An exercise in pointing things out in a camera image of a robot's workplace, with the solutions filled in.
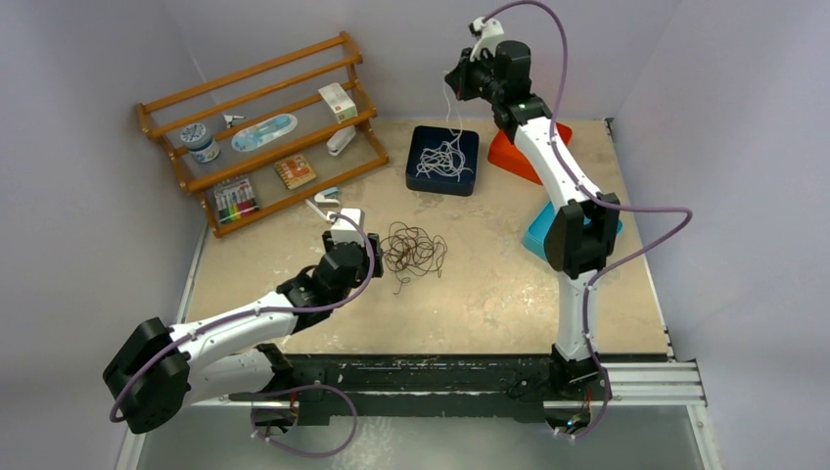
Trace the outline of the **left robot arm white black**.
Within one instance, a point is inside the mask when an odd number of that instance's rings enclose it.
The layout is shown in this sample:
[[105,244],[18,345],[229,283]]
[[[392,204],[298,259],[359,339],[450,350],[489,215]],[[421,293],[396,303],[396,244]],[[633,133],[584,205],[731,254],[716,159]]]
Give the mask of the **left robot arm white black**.
[[139,323],[103,372],[115,400],[111,421],[143,434],[198,401],[237,393],[285,397],[292,374],[273,340],[325,321],[383,275],[378,234],[339,241],[328,230],[323,241],[317,264],[248,305],[191,323]]

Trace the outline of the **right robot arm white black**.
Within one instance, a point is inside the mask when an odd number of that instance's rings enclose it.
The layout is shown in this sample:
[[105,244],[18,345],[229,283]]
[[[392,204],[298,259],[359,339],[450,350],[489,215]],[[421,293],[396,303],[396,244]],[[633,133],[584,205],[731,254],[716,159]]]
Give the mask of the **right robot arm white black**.
[[619,199],[580,172],[550,109],[531,91],[530,66],[530,48],[507,40],[492,49],[463,49],[445,81],[458,100],[490,104],[496,126],[530,162],[556,211],[544,239],[560,301],[549,384],[557,396],[571,399],[600,374],[591,335],[591,280],[613,253],[620,220],[613,206]]

